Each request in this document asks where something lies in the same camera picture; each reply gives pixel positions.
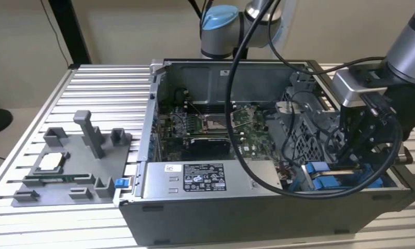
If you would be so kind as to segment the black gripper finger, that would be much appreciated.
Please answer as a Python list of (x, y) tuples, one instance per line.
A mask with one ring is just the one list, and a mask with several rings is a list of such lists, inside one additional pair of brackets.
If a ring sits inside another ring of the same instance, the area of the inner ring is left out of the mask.
[[(391, 154), (389, 143), (375, 143), (369, 139), (360, 140), (359, 162), (360, 163), (384, 163)], [(411, 153), (403, 142), (399, 143), (397, 152), (393, 154), (393, 160), (388, 163), (411, 163)]]
[(345, 164), (345, 161), (353, 150), (355, 135), (357, 127), (363, 121), (361, 107), (340, 107), (340, 132), (344, 135), (344, 145), (336, 153), (337, 163)]

